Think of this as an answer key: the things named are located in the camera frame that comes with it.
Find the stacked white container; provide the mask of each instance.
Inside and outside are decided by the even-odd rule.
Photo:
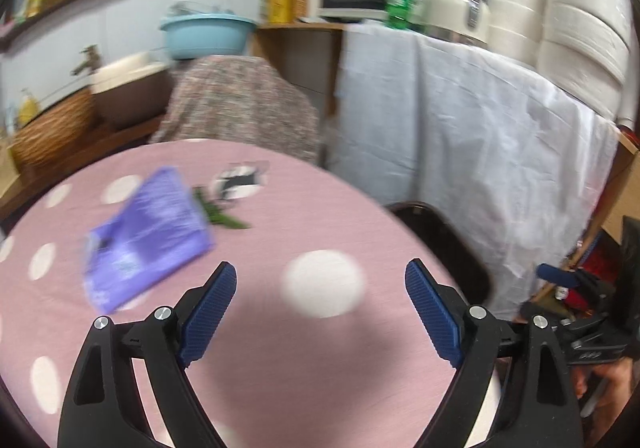
[[[489,0],[489,50],[535,66],[545,0]]]
[[[629,0],[548,0],[538,71],[613,120],[625,83],[632,21]]]

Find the purple plastic bag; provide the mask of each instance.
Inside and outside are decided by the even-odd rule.
[[[84,288],[103,313],[213,247],[202,209],[171,167],[149,177],[119,215],[90,232],[89,242]]]

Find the electric kettle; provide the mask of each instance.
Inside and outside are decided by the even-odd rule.
[[[425,32],[440,40],[485,48],[489,17],[486,0],[431,0]]]

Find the faucet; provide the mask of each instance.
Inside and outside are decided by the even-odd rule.
[[[82,52],[85,54],[86,60],[71,71],[71,74],[73,76],[78,76],[87,68],[91,69],[91,72],[93,74],[100,67],[102,67],[102,58],[100,57],[100,53],[98,53],[97,45],[90,45],[89,47],[83,49]]]

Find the pink tablecloth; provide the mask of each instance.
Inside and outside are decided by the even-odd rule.
[[[330,174],[252,146],[201,140],[144,146],[82,170],[43,197],[0,249],[0,374],[50,446],[98,316],[82,288],[87,232],[160,166],[176,166],[196,186],[245,161],[270,165],[266,185],[232,211],[252,228],[212,228],[213,251],[113,319],[140,320],[175,304],[227,260],[238,291],[188,376],[229,448],[414,446],[453,371],[406,295],[404,266],[418,256],[438,281],[450,283],[448,275],[399,221]],[[170,444],[141,367],[149,423]]]

